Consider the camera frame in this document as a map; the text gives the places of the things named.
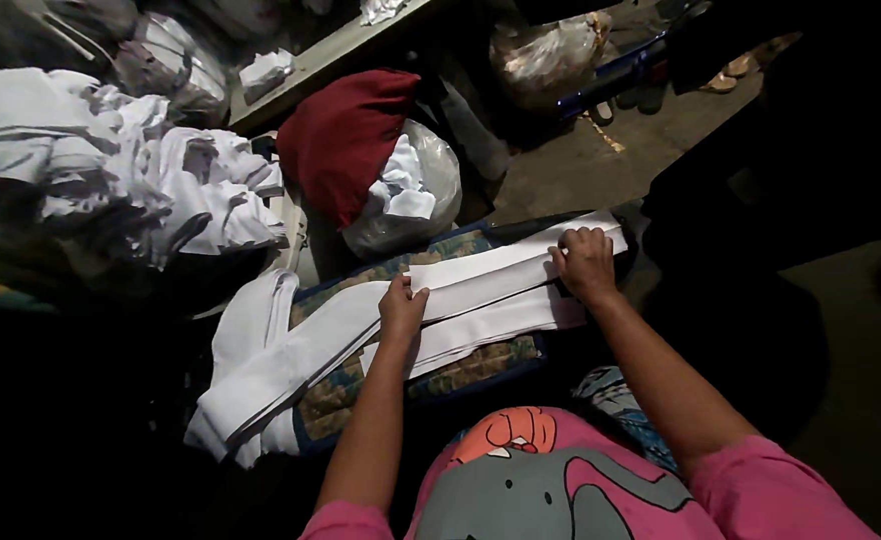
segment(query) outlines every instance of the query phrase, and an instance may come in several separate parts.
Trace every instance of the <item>left hand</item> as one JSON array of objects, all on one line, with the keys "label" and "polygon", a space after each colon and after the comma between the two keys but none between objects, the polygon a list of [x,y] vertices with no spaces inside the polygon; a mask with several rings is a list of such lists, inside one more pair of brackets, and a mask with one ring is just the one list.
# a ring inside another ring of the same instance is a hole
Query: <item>left hand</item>
[{"label": "left hand", "polygon": [[414,339],[421,329],[430,292],[430,289],[423,288],[414,294],[410,277],[394,277],[384,298],[377,304],[381,313],[382,343],[399,341],[409,344]]}]

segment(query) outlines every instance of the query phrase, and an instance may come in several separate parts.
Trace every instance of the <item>white fabric strip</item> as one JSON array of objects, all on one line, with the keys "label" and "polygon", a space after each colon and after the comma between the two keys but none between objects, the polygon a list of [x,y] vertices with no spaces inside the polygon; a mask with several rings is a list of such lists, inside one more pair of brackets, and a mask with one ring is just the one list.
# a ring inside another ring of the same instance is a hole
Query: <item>white fabric strip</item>
[{"label": "white fabric strip", "polygon": [[[249,358],[275,343],[287,334],[291,315],[291,301],[298,290],[298,275],[290,270],[273,270],[241,287],[220,315],[211,349],[214,355],[214,373],[211,387],[215,387],[233,370]],[[184,443],[207,450],[218,461],[223,460],[229,448],[217,437],[213,427],[200,408],[184,434]],[[260,453],[259,436],[254,436],[239,451],[249,455]]]},{"label": "white fabric strip", "polygon": [[[488,343],[534,330],[584,324],[584,306],[578,300],[562,298],[554,285],[531,289],[423,328],[408,379],[456,362]],[[368,373],[376,352],[376,343],[363,349],[363,374]]]},{"label": "white fabric strip", "polygon": [[410,288],[440,289],[464,280],[483,276],[500,268],[518,264],[531,258],[547,253],[547,248],[558,245],[558,240],[568,229],[601,228],[614,240],[615,255],[627,251],[627,242],[614,215],[607,210],[598,210],[581,215],[543,229],[508,246],[479,252],[460,258],[449,258],[434,264],[412,265],[406,273],[410,276]]},{"label": "white fabric strip", "polygon": [[377,303],[388,285],[368,281],[339,291],[280,343],[258,352],[204,392],[197,407],[218,438],[231,443],[327,370],[330,362],[343,360],[363,345],[359,339],[377,330]]}]

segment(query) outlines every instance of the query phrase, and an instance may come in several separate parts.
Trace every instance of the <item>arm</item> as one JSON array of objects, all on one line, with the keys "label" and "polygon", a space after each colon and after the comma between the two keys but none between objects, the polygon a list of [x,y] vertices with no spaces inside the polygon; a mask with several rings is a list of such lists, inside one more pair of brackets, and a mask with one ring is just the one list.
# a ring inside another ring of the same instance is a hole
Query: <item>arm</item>
[{"label": "arm", "polygon": [[380,345],[327,465],[314,512],[334,501],[384,514],[391,506],[400,463],[404,364],[430,293],[422,289],[414,295],[410,284],[410,277],[395,277],[378,305]]},{"label": "arm", "polygon": [[689,478],[698,461],[759,435],[621,296],[614,242],[600,228],[568,229],[551,248],[561,279],[590,310],[641,409]]}]

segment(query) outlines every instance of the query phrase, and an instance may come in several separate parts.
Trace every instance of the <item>pink shirt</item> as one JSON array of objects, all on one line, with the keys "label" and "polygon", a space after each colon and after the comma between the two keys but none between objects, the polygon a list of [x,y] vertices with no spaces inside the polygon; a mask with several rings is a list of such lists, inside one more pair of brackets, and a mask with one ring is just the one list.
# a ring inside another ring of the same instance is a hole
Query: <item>pink shirt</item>
[{"label": "pink shirt", "polygon": [[[581,418],[547,407],[494,412],[434,460],[405,539],[469,534],[478,539],[879,538],[817,472],[765,438],[747,437],[705,457],[686,487]],[[338,500],[314,514],[301,538],[393,536],[376,509]]]}]

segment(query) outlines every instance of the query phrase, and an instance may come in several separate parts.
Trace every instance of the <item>stack of white fabric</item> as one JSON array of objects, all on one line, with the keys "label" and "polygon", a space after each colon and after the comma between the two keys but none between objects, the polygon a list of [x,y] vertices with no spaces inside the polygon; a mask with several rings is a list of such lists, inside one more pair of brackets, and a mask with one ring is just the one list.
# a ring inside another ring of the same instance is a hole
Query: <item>stack of white fabric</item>
[{"label": "stack of white fabric", "polygon": [[[558,276],[547,247],[557,245],[567,229],[580,227],[602,228],[613,238],[615,253],[627,249],[614,216],[599,211],[509,246],[411,266],[411,288],[431,289],[424,322],[436,322],[423,329],[411,351],[417,370],[411,375],[455,362],[486,343],[584,324],[584,308],[577,300],[544,286]],[[279,274],[270,274],[245,285],[220,318],[214,339],[215,376],[197,400],[184,437],[185,443],[207,450],[218,461],[232,455],[243,467],[251,467],[268,452],[297,454],[291,406],[380,330],[377,303],[387,291],[387,281],[339,291],[284,333],[286,323],[272,329],[270,322],[281,320],[278,305],[284,306],[281,311],[290,307],[290,297],[275,293],[284,289],[279,280]],[[271,295],[269,306],[255,300]],[[251,345],[250,332],[256,335],[256,346]],[[370,363],[374,350],[364,350],[367,360],[362,362]]]},{"label": "stack of white fabric", "polygon": [[172,127],[168,104],[72,71],[0,70],[0,226],[26,217],[158,269],[177,252],[277,242],[283,224],[260,197],[281,192],[278,164],[230,131]]},{"label": "stack of white fabric", "polygon": [[[534,331],[575,328],[586,322],[584,306],[573,297],[562,298],[554,285],[530,289],[423,328],[419,342],[411,348],[416,356],[407,379],[457,362],[489,343]],[[363,348],[364,375],[375,359],[377,345]]]}]

